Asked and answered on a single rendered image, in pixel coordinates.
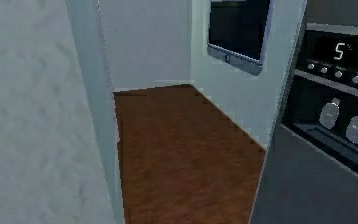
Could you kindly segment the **grey framed television set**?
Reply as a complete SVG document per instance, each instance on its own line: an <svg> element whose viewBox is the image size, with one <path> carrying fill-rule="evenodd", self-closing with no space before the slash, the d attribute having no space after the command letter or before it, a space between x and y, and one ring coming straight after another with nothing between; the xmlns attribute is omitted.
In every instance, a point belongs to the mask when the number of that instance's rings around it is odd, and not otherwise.
<svg viewBox="0 0 358 224"><path fill-rule="evenodd" d="M207 53L241 71L262 71L275 0L210 0Z"/></svg>

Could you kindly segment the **grey fridge with dispenser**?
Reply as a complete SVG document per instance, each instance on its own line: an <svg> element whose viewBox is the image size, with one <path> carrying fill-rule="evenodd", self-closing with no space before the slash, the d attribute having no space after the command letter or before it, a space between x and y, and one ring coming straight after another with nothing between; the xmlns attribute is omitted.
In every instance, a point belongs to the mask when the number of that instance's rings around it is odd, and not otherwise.
<svg viewBox="0 0 358 224"><path fill-rule="evenodd" d="M307 0L250 224L358 224L358 0Z"/></svg>

